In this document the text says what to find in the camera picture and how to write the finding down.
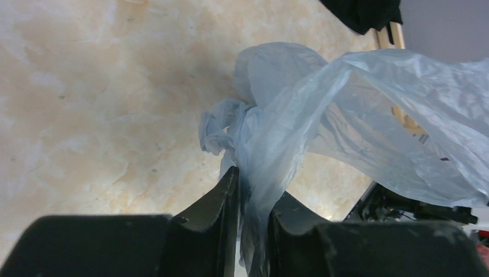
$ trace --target white plastic bag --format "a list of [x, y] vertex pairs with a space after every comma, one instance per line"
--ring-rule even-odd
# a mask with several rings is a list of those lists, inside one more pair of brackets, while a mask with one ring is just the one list
[[[412, 199], [466, 207], [489, 201], [487, 59], [446, 64], [378, 50], [327, 64], [307, 47], [269, 43], [240, 53], [233, 82], [248, 104], [222, 101], [202, 115], [199, 135], [202, 150], [226, 151], [222, 174], [240, 169], [241, 253], [250, 276], [268, 275], [268, 216], [306, 150]], [[431, 147], [402, 127], [393, 106], [429, 134]]]

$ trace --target floor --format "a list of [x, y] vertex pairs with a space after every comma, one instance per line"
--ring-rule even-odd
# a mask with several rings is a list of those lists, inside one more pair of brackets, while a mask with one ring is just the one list
[[[376, 48], [317, 0], [5, 0], [0, 18], [0, 264], [40, 216], [175, 214], [211, 189], [200, 113], [236, 95], [246, 47]], [[289, 192], [342, 220], [370, 182], [308, 154]]]

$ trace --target plastic bag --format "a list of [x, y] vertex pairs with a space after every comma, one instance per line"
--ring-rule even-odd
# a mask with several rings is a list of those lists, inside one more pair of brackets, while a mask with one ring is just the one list
[[[378, 50], [327, 64], [305, 46], [269, 43], [239, 54], [233, 82], [248, 104], [222, 101], [202, 115], [199, 135], [202, 150], [225, 150], [222, 173], [240, 169], [241, 254], [250, 276], [268, 275], [268, 216], [306, 150], [348, 163], [408, 198], [488, 203], [487, 59], [446, 64]], [[429, 134], [430, 145], [402, 127], [393, 106]]]

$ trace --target translucent plastic bag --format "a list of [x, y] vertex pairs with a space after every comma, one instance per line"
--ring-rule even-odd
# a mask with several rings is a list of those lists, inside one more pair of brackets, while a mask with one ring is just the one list
[[[250, 276], [268, 275], [268, 216], [306, 150], [412, 199], [450, 207], [489, 201], [489, 60], [446, 64], [378, 50], [327, 64], [307, 47], [269, 43], [239, 54], [233, 82], [248, 104], [222, 101], [202, 115], [199, 135], [202, 150], [226, 151], [223, 174], [240, 169]], [[393, 106], [429, 134], [429, 145], [403, 128]]]

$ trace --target knotted plastic bag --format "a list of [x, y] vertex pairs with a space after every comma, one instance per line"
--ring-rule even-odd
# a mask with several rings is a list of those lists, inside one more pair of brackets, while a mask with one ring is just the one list
[[[298, 44], [242, 51], [233, 83], [246, 101], [204, 113], [202, 150], [240, 169], [241, 254], [268, 275], [268, 216], [306, 151], [336, 158], [405, 197], [485, 207], [489, 195], [489, 60], [447, 64], [407, 50], [349, 53], [327, 64]], [[425, 145], [392, 114], [400, 106]]]

